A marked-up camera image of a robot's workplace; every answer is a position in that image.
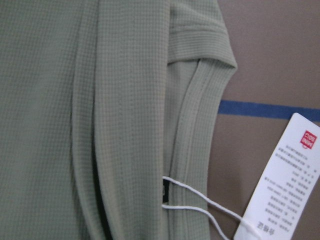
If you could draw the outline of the brown paper table cover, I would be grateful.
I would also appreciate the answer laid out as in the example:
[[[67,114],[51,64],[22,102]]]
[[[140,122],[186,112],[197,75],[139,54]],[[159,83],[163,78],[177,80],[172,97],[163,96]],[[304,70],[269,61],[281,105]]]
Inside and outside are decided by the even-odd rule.
[[[320,3],[221,0],[238,65],[223,100],[320,107]],[[216,118],[207,194],[242,215],[288,121],[247,115]]]

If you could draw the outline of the white paper hang tag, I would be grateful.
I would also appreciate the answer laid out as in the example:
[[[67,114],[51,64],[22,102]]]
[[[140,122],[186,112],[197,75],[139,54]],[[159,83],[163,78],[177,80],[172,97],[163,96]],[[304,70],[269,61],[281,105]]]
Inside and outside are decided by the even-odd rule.
[[[239,221],[235,240],[290,240],[320,176],[320,128],[295,112],[255,187],[243,216],[193,187],[163,176]]]

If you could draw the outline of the olive green long-sleeve shirt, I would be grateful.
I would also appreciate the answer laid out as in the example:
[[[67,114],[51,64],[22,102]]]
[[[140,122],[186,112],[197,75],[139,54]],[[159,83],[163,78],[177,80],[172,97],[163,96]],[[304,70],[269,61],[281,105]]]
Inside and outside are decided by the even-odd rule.
[[[1,1],[1,239],[210,239],[163,181],[207,191],[236,67],[215,0]]]

